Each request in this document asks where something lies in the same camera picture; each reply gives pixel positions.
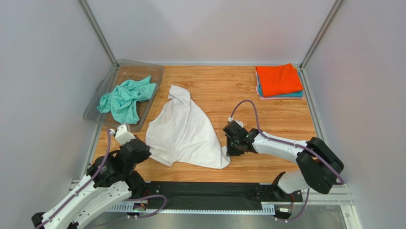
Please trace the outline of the white t shirt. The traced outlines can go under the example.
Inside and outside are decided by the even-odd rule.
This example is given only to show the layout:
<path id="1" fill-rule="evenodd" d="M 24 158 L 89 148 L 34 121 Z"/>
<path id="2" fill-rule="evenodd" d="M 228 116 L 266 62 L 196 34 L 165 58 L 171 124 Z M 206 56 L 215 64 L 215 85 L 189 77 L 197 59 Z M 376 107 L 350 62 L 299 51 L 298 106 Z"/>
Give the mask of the white t shirt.
<path id="1" fill-rule="evenodd" d="M 168 99 L 146 131 L 151 158 L 169 167 L 174 162 L 213 169 L 227 167 L 231 159 L 226 147 L 221 146 L 210 119 L 190 92 L 172 85 Z"/>

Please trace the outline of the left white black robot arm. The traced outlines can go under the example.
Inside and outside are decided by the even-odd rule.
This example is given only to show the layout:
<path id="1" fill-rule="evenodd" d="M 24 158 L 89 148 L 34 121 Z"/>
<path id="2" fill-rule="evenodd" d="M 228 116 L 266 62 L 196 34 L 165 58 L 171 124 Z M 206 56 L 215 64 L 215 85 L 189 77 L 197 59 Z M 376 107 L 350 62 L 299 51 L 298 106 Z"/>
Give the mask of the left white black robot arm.
<path id="1" fill-rule="evenodd" d="M 57 206 L 32 216 L 34 227 L 83 229 L 116 203 L 144 197 L 145 181 L 134 168 L 150 155 L 150 147 L 134 138 L 118 150 L 99 157 Z"/>

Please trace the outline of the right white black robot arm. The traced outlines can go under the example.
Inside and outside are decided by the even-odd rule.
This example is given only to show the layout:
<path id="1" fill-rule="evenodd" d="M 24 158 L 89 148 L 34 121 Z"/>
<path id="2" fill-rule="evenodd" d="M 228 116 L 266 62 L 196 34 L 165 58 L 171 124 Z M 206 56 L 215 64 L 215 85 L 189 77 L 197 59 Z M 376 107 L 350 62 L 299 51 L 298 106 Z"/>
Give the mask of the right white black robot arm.
<path id="1" fill-rule="evenodd" d="M 343 162 L 318 137 L 308 141 L 290 140 L 254 128 L 247 131 L 237 121 L 230 121 L 223 131 L 229 156 L 240 156 L 246 152 L 267 154 L 298 166 L 294 172 L 281 172 L 272 182 L 268 194 L 278 201 L 309 188 L 328 194 L 335 184 L 342 183 L 339 175 L 345 167 Z"/>

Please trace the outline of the mint green t shirt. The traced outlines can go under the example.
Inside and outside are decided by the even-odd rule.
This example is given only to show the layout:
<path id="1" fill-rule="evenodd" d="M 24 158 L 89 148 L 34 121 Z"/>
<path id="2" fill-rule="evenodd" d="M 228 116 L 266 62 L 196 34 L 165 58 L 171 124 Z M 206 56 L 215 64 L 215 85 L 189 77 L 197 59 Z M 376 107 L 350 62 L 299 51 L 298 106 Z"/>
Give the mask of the mint green t shirt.
<path id="1" fill-rule="evenodd" d="M 139 81 L 123 81 L 100 98 L 97 110 L 101 114 L 111 113 L 113 119 L 120 124 L 137 124 L 140 121 L 137 103 L 150 100 L 157 86 L 151 80 L 152 76 L 149 75 Z"/>

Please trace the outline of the clear plastic bin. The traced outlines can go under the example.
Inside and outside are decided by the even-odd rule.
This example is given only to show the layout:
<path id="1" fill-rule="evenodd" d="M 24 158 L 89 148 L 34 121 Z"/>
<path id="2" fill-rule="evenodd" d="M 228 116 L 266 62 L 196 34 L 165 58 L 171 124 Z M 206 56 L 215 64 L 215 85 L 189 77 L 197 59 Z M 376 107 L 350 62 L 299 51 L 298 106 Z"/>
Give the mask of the clear plastic bin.
<path id="1" fill-rule="evenodd" d="M 129 124 L 139 132 L 163 80 L 164 67 L 117 60 L 99 83 L 83 119 L 109 128 Z"/>

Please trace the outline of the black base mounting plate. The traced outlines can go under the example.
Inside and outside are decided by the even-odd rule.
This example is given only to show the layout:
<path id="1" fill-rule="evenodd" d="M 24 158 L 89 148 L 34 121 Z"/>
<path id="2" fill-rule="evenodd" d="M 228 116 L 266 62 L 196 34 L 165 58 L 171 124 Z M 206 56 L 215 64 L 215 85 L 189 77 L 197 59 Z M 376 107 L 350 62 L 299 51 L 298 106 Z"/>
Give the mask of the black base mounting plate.
<path id="1" fill-rule="evenodd" d="M 155 195 L 148 208 L 165 204 L 165 210 L 261 210 L 263 202 L 303 202 L 301 191 L 276 194 L 274 187 L 260 183 L 150 182 L 142 196 Z"/>

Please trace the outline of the folded orange t shirt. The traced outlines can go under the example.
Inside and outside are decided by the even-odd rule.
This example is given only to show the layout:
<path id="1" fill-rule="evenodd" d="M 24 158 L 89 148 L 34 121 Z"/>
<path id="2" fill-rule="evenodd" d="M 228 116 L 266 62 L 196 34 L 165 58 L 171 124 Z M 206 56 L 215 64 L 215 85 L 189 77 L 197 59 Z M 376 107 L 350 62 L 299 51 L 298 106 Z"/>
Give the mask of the folded orange t shirt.
<path id="1" fill-rule="evenodd" d="M 303 96 L 298 70 L 291 64 L 256 66 L 257 92 L 263 98 Z"/>

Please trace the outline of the aluminium frame rail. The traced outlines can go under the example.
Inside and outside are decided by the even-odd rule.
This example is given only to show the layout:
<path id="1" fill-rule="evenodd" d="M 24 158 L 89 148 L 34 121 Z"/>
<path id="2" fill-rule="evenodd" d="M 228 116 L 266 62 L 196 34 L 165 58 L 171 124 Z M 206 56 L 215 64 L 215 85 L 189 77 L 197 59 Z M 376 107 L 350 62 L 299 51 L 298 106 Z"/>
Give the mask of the aluminium frame rail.
<path id="1" fill-rule="evenodd" d="M 153 212 L 170 214 L 272 215 L 279 219 L 284 219 L 284 217 L 291 212 L 288 208 L 291 204 L 293 204 L 294 208 L 298 211 L 301 211 L 303 206 L 310 205 L 340 205 L 342 208 L 345 208 L 345 206 L 352 206 L 354 204 L 347 185 L 334 186 L 330 190 L 329 194 L 321 194 L 313 189 L 302 190 L 301 193 L 303 196 L 303 202 L 301 203 L 292 202 L 288 204 L 286 202 L 263 202 L 261 203 L 261 210 L 165 210 L 163 208 L 165 204 L 162 204 L 162 206 L 159 208 L 150 209 L 147 206 L 148 202 L 154 198 L 155 195 L 149 195 L 151 198 L 131 198 L 123 200 L 116 203 L 105 212 L 124 212 L 133 215 L 138 215 L 141 213 L 152 214 Z"/>

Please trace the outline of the left aluminium corner post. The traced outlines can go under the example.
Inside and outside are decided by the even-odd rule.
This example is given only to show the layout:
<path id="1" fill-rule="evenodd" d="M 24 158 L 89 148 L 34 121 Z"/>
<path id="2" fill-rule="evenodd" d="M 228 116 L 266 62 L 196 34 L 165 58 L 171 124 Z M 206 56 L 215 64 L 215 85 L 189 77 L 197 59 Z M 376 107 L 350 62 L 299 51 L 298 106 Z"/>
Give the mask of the left aluminium corner post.
<path id="1" fill-rule="evenodd" d="M 81 7 L 85 17 L 87 18 L 94 34 L 96 35 L 104 53 L 106 54 L 109 62 L 114 65 L 114 63 L 116 62 L 116 58 L 102 32 L 102 29 L 100 27 L 100 25 L 97 22 L 97 19 L 94 15 L 94 13 L 92 12 L 92 9 L 88 3 L 87 0 L 77 0 L 79 6 Z"/>

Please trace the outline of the aluminium corner post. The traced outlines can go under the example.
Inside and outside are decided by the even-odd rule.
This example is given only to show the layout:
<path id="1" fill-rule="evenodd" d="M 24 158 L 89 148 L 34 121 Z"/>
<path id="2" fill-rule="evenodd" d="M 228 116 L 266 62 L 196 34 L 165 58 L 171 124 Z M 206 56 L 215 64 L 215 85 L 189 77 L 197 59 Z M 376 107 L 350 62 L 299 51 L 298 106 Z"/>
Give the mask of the aluminium corner post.
<path id="1" fill-rule="evenodd" d="M 94 15 L 94 13 L 92 12 L 92 9 L 88 3 L 87 0 L 77 0 L 79 6 L 81 7 L 85 17 L 87 18 L 94 34 L 96 35 L 104 53 L 106 54 L 109 62 L 114 65 L 114 63 L 116 62 L 116 58 L 102 32 L 102 29 L 100 27 L 100 25 L 97 22 L 97 19 Z"/>
<path id="2" fill-rule="evenodd" d="M 300 69 L 304 71 L 310 63 L 312 56 L 314 55 L 316 49 L 318 48 L 320 42 L 324 38 L 325 34 L 328 32 L 335 18 L 337 17 L 340 9 L 344 5 L 345 0 L 335 0 L 332 5 L 327 17 L 325 18 L 322 26 L 320 27 L 316 37 L 314 38 L 310 48 L 308 49 L 303 61 L 300 64 Z"/>

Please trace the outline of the right aluminium corner post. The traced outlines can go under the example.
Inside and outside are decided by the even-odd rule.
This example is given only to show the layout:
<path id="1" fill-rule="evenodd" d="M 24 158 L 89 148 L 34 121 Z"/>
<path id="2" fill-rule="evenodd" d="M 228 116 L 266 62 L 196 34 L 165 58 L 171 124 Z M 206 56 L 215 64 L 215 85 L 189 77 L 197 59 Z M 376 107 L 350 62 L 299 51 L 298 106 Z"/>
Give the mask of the right aluminium corner post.
<path id="1" fill-rule="evenodd" d="M 332 5 L 327 17 L 325 18 L 322 26 L 320 27 L 316 37 L 314 38 L 310 48 L 308 49 L 303 61 L 300 64 L 300 69 L 304 71 L 310 63 L 312 56 L 314 55 L 316 49 L 318 48 L 320 42 L 324 38 L 325 34 L 328 32 L 335 18 L 337 17 L 340 9 L 344 5 L 345 0 L 335 0 Z"/>

